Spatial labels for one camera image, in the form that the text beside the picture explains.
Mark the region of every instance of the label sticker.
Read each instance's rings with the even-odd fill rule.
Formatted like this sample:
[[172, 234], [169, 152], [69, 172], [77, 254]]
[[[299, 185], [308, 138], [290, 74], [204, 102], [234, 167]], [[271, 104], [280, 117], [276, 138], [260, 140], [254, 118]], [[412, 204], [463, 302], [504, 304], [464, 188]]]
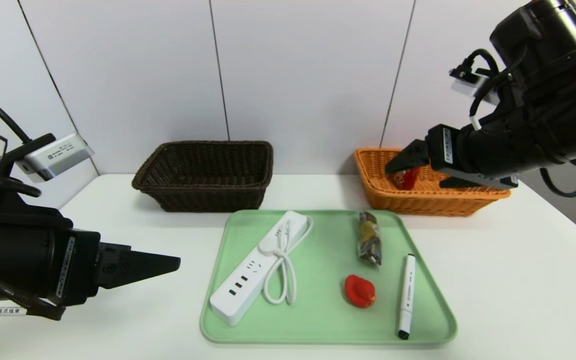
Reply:
[[27, 312], [23, 307], [0, 307], [0, 317], [18, 317]]
[[61, 299], [64, 293], [64, 285], [66, 284], [66, 276], [68, 276], [68, 267], [71, 264], [71, 257], [73, 257], [73, 249], [75, 248], [75, 237], [71, 236], [68, 240], [66, 254], [63, 256], [63, 264], [61, 265], [61, 273], [59, 274], [59, 282], [57, 283], [57, 292], [55, 294]]
[[443, 128], [443, 161], [453, 163], [453, 137], [446, 127]]

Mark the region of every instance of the snack package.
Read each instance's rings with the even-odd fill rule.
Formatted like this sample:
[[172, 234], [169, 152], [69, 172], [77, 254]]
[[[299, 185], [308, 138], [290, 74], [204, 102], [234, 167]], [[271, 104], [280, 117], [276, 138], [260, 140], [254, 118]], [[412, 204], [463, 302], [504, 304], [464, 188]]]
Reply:
[[357, 253], [361, 259], [374, 265], [382, 264], [382, 239], [375, 215], [359, 212], [359, 242]]
[[391, 180], [400, 191], [411, 191], [417, 182], [419, 168], [409, 168], [407, 170], [397, 171], [392, 174]]

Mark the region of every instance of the white table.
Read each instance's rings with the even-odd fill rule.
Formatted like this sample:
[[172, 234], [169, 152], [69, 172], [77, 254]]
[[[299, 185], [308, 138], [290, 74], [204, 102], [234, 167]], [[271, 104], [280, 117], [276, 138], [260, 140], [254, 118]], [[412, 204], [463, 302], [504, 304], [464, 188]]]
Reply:
[[[219, 345], [199, 317], [228, 214], [166, 213], [132, 175], [63, 209], [80, 229], [179, 256], [179, 271], [100, 289], [62, 321], [0, 317], [2, 360], [576, 360], [576, 226], [526, 186], [468, 218], [402, 216], [457, 318], [444, 346]], [[263, 209], [367, 208], [353, 175], [275, 175]]]

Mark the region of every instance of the power outlet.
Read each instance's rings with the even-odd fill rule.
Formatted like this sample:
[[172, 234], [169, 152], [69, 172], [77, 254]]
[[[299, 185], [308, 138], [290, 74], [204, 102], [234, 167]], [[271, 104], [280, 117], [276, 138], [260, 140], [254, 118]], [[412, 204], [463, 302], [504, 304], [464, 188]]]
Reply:
[[[269, 238], [277, 239], [285, 221], [290, 221], [288, 223], [289, 242], [299, 239], [308, 227], [306, 216], [294, 211], [287, 211], [261, 241]], [[275, 255], [263, 255], [258, 246], [254, 246], [252, 251], [210, 296], [210, 306], [215, 313], [224, 319], [228, 325], [237, 325], [261, 293], [264, 279], [278, 259]]]

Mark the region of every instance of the white cable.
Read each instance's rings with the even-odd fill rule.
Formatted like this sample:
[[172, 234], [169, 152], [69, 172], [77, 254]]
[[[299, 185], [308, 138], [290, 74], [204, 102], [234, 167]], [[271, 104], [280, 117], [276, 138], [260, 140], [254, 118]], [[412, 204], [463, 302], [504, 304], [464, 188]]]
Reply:
[[[283, 224], [281, 224], [281, 231], [279, 232], [278, 235], [279, 246], [272, 251], [272, 254], [277, 256], [278, 259], [277, 261], [274, 262], [274, 264], [272, 264], [272, 266], [270, 267], [270, 271], [268, 271], [268, 274], [265, 276], [265, 279], [263, 280], [263, 296], [265, 297], [265, 300], [268, 301], [268, 303], [279, 305], [283, 303], [284, 300], [286, 300], [288, 301], [288, 304], [294, 304], [295, 300], [297, 300], [297, 274], [295, 273], [295, 267], [293, 266], [293, 262], [290, 260], [290, 257], [288, 257], [288, 255], [292, 253], [292, 251], [295, 248], [297, 248], [297, 246], [302, 241], [304, 241], [304, 239], [306, 239], [308, 234], [313, 229], [313, 218], [311, 218], [310, 216], [306, 216], [306, 218], [308, 223], [306, 232], [304, 232], [303, 235], [301, 235], [301, 237], [297, 239], [292, 244], [292, 246], [290, 246], [290, 248], [288, 248], [290, 240], [290, 234], [288, 233], [290, 230], [290, 221], [286, 221]], [[274, 298], [270, 296], [270, 292], [268, 292], [268, 283], [270, 282], [270, 278], [272, 278], [274, 273], [277, 271], [277, 268], [279, 267], [281, 267], [281, 276], [283, 279], [283, 285], [281, 287], [281, 296], [279, 296], [279, 298]], [[289, 291], [288, 289], [289, 281], [287, 277], [288, 271], [286, 270], [286, 268], [290, 270], [290, 276], [292, 279], [292, 286], [290, 287], [291, 291]]]
[[475, 118], [475, 116], [468, 116], [468, 119], [470, 119], [470, 123], [472, 124], [472, 127], [475, 131], [482, 129], [482, 125], [480, 124], [480, 121], [477, 120], [477, 118]]

